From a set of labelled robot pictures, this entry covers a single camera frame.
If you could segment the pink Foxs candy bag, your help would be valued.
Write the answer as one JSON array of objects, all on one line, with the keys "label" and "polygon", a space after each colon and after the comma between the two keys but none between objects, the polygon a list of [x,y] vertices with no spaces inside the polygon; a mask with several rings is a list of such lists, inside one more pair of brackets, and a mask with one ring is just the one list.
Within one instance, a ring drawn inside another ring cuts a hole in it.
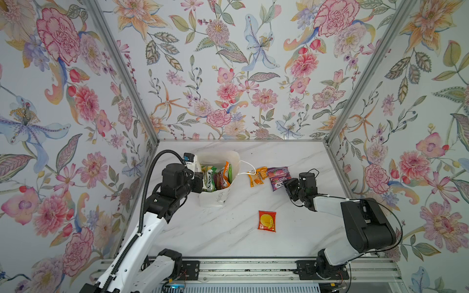
[{"label": "pink Foxs candy bag", "polygon": [[284,186],[285,182],[291,179],[288,167],[272,167],[267,169],[267,175],[273,191]]}]

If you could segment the green Foxs candy bag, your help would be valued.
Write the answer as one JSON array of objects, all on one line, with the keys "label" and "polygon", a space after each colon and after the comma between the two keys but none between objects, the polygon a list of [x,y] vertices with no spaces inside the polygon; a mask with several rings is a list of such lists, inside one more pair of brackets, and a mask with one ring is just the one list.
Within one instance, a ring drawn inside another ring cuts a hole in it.
[{"label": "green Foxs candy bag", "polygon": [[214,180],[216,172],[217,168],[214,166],[202,166],[204,192],[214,192],[216,190]]}]

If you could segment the small orange candy packet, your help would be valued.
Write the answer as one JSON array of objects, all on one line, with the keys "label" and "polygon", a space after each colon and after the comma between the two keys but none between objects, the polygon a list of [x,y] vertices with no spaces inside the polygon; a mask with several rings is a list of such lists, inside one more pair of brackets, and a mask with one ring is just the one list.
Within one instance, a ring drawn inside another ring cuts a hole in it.
[{"label": "small orange candy packet", "polygon": [[262,176],[259,173],[256,174],[248,174],[250,180],[250,187],[255,187],[264,184]]}]

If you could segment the white paper gift bag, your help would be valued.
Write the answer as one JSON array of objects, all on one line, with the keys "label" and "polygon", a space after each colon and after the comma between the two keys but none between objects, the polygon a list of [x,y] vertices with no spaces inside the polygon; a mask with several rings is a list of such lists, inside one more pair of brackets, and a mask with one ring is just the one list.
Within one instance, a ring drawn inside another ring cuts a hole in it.
[{"label": "white paper gift bag", "polygon": [[224,206],[240,175],[256,175],[255,167],[241,160],[235,151],[198,153],[197,159],[203,175],[203,191],[199,194],[203,208]]}]

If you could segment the small red snack packet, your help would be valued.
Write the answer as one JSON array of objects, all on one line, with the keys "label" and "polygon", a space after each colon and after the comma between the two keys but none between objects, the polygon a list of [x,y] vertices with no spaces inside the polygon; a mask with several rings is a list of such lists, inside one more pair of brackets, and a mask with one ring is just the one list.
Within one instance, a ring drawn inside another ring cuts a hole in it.
[{"label": "small red snack packet", "polygon": [[276,212],[259,211],[258,229],[269,232],[276,232]]}]

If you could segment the orange Foxs candy bag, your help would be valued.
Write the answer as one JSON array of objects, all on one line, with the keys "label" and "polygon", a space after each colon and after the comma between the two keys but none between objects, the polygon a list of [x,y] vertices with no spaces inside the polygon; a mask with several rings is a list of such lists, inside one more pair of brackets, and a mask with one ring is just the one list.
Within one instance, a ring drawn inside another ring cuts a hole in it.
[{"label": "orange Foxs candy bag", "polygon": [[224,166],[221,167],[214,176],[216,190],[227,189],[232,183],[232,166],[226,161]]}]

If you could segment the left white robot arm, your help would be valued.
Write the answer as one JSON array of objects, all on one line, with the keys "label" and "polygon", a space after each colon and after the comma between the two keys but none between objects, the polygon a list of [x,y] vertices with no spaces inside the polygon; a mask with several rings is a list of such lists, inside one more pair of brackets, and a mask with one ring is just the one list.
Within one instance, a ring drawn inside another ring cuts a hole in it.
[{"label": "left white robot arm", "polygon": [[169,164],[159,183],[144,200],[139,224],[124,249],[95,284],[85,284],[83,293],[150,293],[159,284],[169,284],[183,274],[181,253],[164,249],[153,262],[149,252],[156,237],[169,224],[191,193],[203,190],[202,168],[198,162]]}]

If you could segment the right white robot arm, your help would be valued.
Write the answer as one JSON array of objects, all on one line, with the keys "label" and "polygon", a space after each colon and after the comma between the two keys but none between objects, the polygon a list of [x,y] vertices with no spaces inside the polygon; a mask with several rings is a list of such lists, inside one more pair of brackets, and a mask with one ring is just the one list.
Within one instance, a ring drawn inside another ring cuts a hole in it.
[{"label": "right white robot arm", "polygon": [[316,175],[302,172],[299,178],[288,179],[284,187],[292,203],[300,201],[300,208],[322,212],[343,219],[346,237],[317,254],[314,272],[324,280],[333,278],[348,262],[371,250],[384,252],[399,241],[395,230],[375,199],[347,199],[320,194]]}]

